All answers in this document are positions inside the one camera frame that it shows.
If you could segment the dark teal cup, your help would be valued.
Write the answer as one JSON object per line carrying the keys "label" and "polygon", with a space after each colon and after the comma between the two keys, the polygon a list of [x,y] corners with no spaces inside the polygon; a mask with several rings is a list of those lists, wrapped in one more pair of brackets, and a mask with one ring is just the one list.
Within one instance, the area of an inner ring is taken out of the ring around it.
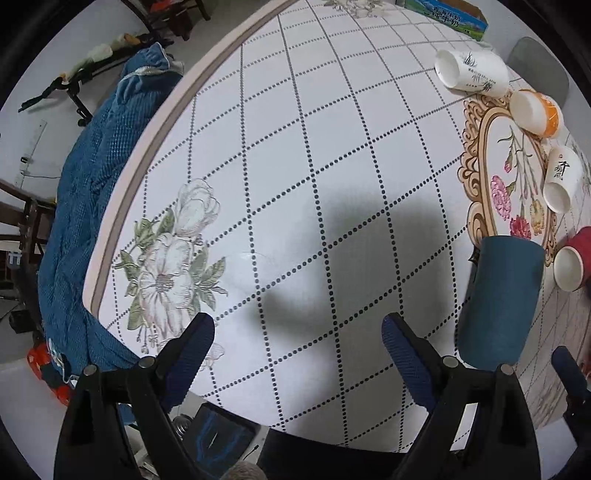
{"label": "dark teal cup", "polygon": [[480,370],[514,365],[525,347],[544,273],[541,245],[514,236],[481,241],[470,300],[462,313],[458,350]]}

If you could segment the red ribbed paper cup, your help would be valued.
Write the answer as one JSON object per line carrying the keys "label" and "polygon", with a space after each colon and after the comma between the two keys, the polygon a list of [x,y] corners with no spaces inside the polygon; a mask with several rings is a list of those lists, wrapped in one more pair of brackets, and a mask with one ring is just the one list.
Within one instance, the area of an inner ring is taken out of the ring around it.
{"label": "red ribbed paper cup", "polygon": [[554,259],[554,278],[558,287],[574,292],[590,277],[591,227],[583,227],[566,241]]}

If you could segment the white cup with calligraphy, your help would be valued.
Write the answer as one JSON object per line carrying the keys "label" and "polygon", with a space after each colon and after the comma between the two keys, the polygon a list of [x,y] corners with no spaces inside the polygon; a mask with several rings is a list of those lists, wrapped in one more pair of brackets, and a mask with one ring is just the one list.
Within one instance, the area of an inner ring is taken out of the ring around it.
{"label": "white cup with calligraphy", "polygon": [[583,164],[575,151],[567,146],[553,147],[543,187],[548,208],[557,214],[569,211],[582,178]]}

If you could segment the orange and white cup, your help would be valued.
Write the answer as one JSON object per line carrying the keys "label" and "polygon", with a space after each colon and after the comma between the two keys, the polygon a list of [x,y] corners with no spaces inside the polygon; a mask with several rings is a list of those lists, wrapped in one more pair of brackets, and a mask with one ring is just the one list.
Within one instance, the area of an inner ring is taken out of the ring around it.
{"label": "orange and white cup", "polygon": [[509,111],[521,129],[540,138],[556,138],[564,127],[564,117],[558,103],[533,90],[514,91]]}

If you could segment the white cup with bamboo print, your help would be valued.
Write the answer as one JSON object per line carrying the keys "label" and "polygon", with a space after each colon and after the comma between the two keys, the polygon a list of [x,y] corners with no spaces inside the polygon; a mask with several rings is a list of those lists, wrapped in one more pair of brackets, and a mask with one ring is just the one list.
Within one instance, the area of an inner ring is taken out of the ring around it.
{"label": "white cup with bamboo print", "polygon": [[509,91],[507,65],[491,51],[442,49],[436,54],[434,68],[449,89],[491,98],[504,97]]}

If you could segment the dark wooden chair at left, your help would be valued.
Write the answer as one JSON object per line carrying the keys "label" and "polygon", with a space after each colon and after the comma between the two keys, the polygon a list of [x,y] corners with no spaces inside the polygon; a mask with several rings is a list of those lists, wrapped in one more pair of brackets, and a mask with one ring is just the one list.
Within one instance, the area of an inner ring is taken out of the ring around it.
{"label": "dark wooden chair at left", "polygon": [[[48,243],[56,204],[5,180],[1,180],[1,191],[23,203],[22,207],[16,207],[5,201],[1,202],[1,223],[18,229],[17,234],[2,233],[1,241],[18,243],[21,259],[16,273],[23,271],[25,275],[36,274]],[[1,281],[2,299],[16,300],[19,296],[16,273],[10,281]]]}

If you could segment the dark wooden chair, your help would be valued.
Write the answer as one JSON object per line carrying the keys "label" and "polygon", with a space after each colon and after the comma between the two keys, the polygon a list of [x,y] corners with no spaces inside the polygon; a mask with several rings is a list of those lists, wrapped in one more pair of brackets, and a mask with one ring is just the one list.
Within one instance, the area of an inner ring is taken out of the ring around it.
{"label": "dark wooden chair", "polygon": [[[5,201],[1,202],[1,223],[18,229],[17,234],[2,233],[1,241],[18,243],[21,259],[16,273],[23,271],[25,275],[36,274],[48,243],[56,204],[5,180],[1,180],[1,191],[23,203],[22,207],[16,207]],[[16,300],[19,296],[16,273],[10,281],[1,281],[2,299]]]}
{"label": "dark wooden chair", "polygon": [[148,36],[166,45],[174,38],[190,39],[198,19],[211,21],[204,1],[130,1],[121,0],[146,28]]}

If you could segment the blue quilted blanket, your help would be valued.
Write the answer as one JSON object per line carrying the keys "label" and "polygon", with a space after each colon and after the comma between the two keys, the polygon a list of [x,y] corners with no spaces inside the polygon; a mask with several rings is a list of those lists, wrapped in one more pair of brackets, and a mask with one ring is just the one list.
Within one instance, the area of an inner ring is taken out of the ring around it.
{"label": "blue quilted blanket", "polygon": [[94,113],[67,156],[57,207],[38,273],[42,326],[51,362],[66,383],[94,364],[102,371],[137,359],[83,305],[82,291],[114,186],[143,130],[182,76],[160,44],[123,66],[115,90]]}

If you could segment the floral patterned tablecloth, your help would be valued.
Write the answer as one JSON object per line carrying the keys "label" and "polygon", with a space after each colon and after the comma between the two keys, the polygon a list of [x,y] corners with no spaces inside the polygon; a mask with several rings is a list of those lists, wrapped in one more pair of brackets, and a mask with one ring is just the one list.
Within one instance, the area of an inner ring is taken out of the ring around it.
{"label": "floral patterned tablecloth", "polygon": [[83,302],[117,344],[157,354],[214,320],[191,392],[298,437],[405,451],[427,412],[381,339],[401,313],[456,355],[484,235],[552,254],[590,222],[541,194],[547,145],[506,100],[454,92],[444,49],[480,44],[397,5],[274,1],[195,64],[110,196]]}

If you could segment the grey padded chair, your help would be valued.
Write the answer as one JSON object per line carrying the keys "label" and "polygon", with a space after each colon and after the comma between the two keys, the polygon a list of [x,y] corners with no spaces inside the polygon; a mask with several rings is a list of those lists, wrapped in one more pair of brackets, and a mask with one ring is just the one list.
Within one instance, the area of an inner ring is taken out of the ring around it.
{"label": "grey padded chair", "polygon": [[507,65],[536,91],[550,96],[563,108],[569,79],[559,61],[538,41],[522,37],[510,52]]}

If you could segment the black exercise bench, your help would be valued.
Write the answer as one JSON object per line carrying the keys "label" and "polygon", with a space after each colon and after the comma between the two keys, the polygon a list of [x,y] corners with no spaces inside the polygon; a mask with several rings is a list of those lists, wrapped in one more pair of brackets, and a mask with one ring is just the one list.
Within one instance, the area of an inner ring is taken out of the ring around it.
{"label": "black exercise bench", "polygon": [[95,77],[122,65],[142,46],[142,43],[126,44],[116,49],[111,45],[97,46],[91,55],[73,69],[73,72],[60,74],[40,95],[25,100],[20,105],[18,112],[21,113],[31,109],[41,101],[48,99],[55,91],[63,91],[76,107],[76,114],[79,116],[77,125],[79,127],[87,126],[93,115],[79,98],[81,86],[92,81]]}

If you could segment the cardboard box with blue print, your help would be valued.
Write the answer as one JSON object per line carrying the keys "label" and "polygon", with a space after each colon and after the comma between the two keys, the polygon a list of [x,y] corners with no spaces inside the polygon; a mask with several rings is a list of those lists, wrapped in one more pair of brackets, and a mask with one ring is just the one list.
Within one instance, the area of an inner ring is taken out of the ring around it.
{"label": "cardboard box with blue print", "polygon": [[475,5],[462,0],[406,0],[405,7],[480,41],[488,22]]}

